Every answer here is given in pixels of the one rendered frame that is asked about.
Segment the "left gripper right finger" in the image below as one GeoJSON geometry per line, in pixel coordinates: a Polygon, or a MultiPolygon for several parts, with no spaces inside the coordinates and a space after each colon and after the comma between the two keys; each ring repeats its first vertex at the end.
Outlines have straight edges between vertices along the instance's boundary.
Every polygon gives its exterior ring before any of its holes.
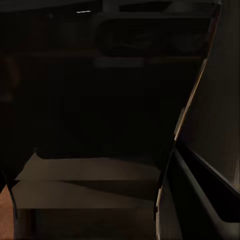
{"type": "Polygon", "coordinates": [[[183,240],[240,240],[240,190],[180,138],[166,176],[183,240]]]}

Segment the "bottle of coffee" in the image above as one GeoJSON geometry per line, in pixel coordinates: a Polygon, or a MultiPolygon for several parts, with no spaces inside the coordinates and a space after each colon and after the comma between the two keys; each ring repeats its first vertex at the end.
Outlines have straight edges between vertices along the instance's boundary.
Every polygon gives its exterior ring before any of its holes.
{"type": "Polygon", "coordinates": [[[221,0],[0,0],[13,240],[161,240],[168,165],[221,0]]]}

